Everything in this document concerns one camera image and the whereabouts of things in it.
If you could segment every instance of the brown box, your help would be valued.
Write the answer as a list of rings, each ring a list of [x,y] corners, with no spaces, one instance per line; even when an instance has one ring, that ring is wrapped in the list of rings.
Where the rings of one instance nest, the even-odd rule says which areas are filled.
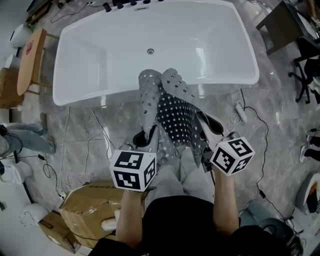
[[[123,190],[112,181],[96,181],[73,191],[60,207],[60,213],[78,241],[93,248],[98,240],[110,235],[104,231],[101,222],[115,217],[114,211],[121,208]]]
[[[0,109],[11,109],[24,101],[17,93],[19,70],[2,68],[0,70]]]
[[[46,236],[57,245],[71,253],[76,253],[80,248],[80,243],[72,234],[64,219],[55,211],[50,212],[38,222],[39,227]]]

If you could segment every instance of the black and white cube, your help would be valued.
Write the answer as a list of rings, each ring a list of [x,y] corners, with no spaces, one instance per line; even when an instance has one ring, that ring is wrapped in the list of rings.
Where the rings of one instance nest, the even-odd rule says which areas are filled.
[[[240,137],[219,142],[210,161],[230,176],[244,170],[255,153],[246,138]]]
[[[116,188],[143,192],[157,174],[157,154],[115,150],[110,172]]]

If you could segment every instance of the white wall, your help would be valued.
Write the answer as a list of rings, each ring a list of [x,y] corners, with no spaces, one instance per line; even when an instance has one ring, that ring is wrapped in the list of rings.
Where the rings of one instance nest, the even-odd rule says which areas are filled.
[[[17,52],[9,40],[13,31],[28,17],[27,9],[32,0],[0,0],[0,69],[6,59]]]

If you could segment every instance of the forearm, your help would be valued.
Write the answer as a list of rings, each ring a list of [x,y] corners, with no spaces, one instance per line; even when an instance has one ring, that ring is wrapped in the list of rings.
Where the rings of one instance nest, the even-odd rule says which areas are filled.
[[[116,225],[116,239],[133,249],[142,240],[141,196],[138,192],[123,192],[120,217]]]
[[[217,231],[230,236],[239,228],[239,212],[236,204],[233,176],[226,176],[214,167],[215,190],[213,222]]]

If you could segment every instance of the black pants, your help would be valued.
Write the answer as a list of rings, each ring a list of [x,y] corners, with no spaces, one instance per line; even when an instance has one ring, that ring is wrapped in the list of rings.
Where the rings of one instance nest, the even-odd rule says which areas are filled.
[[[313,136],[310,140],[310,144],[315,145],[317,147],[320,147],[320,137]],[[314,149],[307,149],[304,153],[305,157],[311,157],[314,160],[317,160],[320,162],[320,151],[314,150]]]

